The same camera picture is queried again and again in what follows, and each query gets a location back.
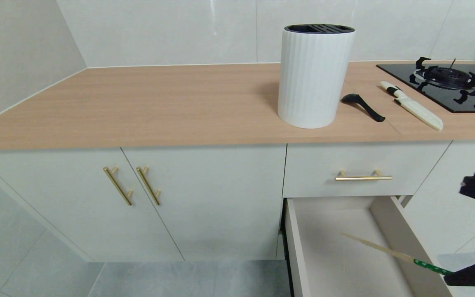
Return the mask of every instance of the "wooden stick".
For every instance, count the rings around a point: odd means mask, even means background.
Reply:
[[[429,269],[433,272],[437,272],[437,273],[442,274],[442,275],[449,275],[449,274],[453,273],[453,272],[448,271],[446,269],[443,269],[441,267],[437,267],[437,266],[431,265],[430,263],[415,259],[414,257],[409,256],[407,254],[403,254],[402,252],[397,252],[396,250],[390,250],[389,248],[386,248],[384,246],[372,243],[371,241],[364,240],[360,237],[349,235],[349,234],[346,234],[346,233],[343,233],[343,232],[342,232],[342,235],[344,235],[346,237],[349,237],[351,239],[354,239],[354,240],[356,240],[356,241],[358,241],[362,244],[365,244],[367,246],[371,246],[372,248],[375,248],[376,250],[380,250],[381,252],[386,252],[386,254],[390,254],[390,255],[392,255],[396,258],[399,258],[403,261],[413,263],[413,264],[418,265],[422,268]]]

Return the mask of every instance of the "kitchen knife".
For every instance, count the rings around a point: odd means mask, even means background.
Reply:
[[[419,120],[423,121],[428,126],[436,129],[437,131],[443,130],[443,120],[437,115],[434,115],[426,107],[419,104],[417,101],[409,98],[398,86],[392,85],[387,81],[381,81],[381,86],[388,92],[388,94],[395,96],[396,103],[401,105],[404,109],[409,111],[412,115],[416,116]]]

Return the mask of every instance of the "gas stove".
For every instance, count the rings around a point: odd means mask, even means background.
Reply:
[[[400,79],[452,113],[475,113],[475,64],[379,64],[377,67]]]

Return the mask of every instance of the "gold handle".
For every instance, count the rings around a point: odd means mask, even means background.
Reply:
[[[124,194],[124,191],[120,188],[117,181],[113,177],[113,174],[117,171],[118,171],[118,167],[116,167],[116,166],[113,167],[113,170],[111,170],[111,171],[109,171],[109,168],[104,167],[104,172],[106,173],[107,177],[109,177],[109,179],[111,179],[111,182],[115,185],[115,188],[117,188],[117,190],[120,193],[120,195],[122,196],[122,198],[124,198],[124,201],[126,201],[126,203],[128,203],[128,205],[131,206],[132,203],[129,201],[128,198],[133,194],[133,190],[129,190],[127,194]]]
[[[140,166],[137,167],[137,172],[139,173],[140,175],[140,179],[143,181],[143,183],[146,185],[146,188],[148,189],[149,191],[149,194],[151,195],[151,197],[153,198],[153,201],[155,201],[155,204],[157,206],[160,205],[160,202],[157,198],[159,198],[159,195],[160,195],[160,190],[157,190],[157,193],[154,193],[153,192],[153,189],[151,188],[151,186],[149,185],[149,182],[148,180],[146,179],[146,173],[147,171],[149,170],[149,168],[146,166],[144,167],[144,169],[142,169]]]
[[[335,177],[335,180],[343,181],[343,180],[392,180],[393,177],[391,175],[382,175],[380,171],[375,169],[373,174],[366,177],[347,177],[346,173],[341,170],[338,175]]]

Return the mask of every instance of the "wooden countertop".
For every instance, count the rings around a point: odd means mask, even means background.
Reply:
[[[0,150],[475,139],[475,113],[446,111],[377,63],[351,62],[342,96],[360,94],[382,123],[341,103],[330,126],[286,124],[277,116],[279,64],[94,68],[2,113]],[[444,129],[393,103],[381,80],[441,117]]]

